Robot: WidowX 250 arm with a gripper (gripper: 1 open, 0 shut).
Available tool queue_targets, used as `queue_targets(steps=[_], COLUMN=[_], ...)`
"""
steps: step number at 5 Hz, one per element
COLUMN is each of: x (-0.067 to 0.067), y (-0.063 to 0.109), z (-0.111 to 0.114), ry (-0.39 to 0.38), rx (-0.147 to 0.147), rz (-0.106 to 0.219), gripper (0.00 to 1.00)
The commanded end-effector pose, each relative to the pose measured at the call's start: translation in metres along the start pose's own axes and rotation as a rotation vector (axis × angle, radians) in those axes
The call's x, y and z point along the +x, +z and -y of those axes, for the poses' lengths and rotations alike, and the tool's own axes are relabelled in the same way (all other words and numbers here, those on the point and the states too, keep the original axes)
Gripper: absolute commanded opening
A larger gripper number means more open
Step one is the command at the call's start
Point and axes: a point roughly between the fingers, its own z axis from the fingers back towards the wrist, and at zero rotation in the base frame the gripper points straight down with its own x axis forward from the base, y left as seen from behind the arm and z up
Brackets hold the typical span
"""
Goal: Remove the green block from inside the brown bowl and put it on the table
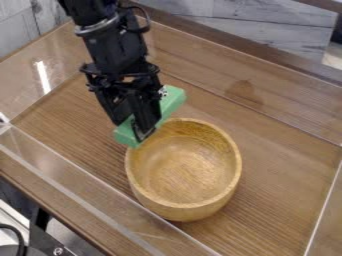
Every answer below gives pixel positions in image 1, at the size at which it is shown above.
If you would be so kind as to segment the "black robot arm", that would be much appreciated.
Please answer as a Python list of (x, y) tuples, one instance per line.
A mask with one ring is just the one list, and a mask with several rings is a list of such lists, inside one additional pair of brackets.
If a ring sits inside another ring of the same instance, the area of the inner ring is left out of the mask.
[(75, 23), (91, 61), (80, 66), (87, 87), (115, 125), (128, 123), (141, 142), (161, 119), (159, 67), (148, 62), (137, 6), (120, 0), (57, 0)]

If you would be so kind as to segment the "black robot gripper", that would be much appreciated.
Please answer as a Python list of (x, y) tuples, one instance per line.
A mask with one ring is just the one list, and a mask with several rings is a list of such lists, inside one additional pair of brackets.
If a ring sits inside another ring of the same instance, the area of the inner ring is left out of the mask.
[(75, 24), (75, 34), (83, 39), (92, 60), (80, 68), (88, 88), (116, 126), (132, 110), (132, 131), (139, 142), (153, 133), (161, 118), (159, 68), (147, 61), (143, 37), (149, 29), (149, 23), (140, 26), (136, 20)]

